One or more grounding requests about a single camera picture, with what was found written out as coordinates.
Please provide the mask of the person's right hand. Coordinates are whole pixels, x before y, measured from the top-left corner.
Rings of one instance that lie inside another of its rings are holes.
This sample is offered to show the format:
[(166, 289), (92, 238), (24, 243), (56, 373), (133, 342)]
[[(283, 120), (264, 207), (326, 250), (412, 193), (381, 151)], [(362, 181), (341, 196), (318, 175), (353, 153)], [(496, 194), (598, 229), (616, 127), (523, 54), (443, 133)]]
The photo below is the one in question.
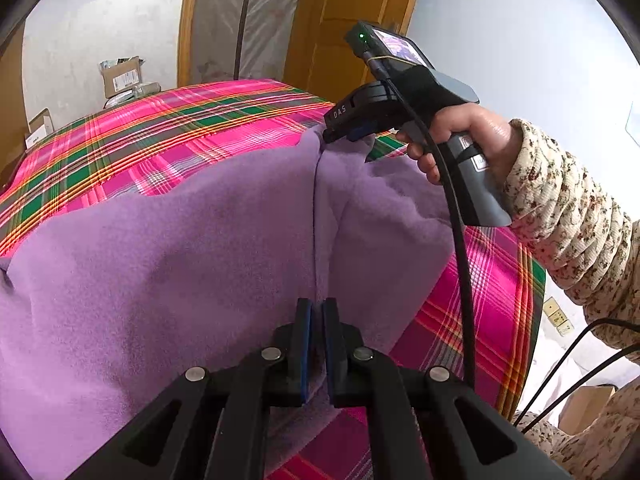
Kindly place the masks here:
[(430, 133), (436, 144), (462, 132), (469, 133), (480, 146), (497, 185), (503, 186), (521, 151), (521, 131), (496, 113), (473, 103), (443, 108), (431, 122)]

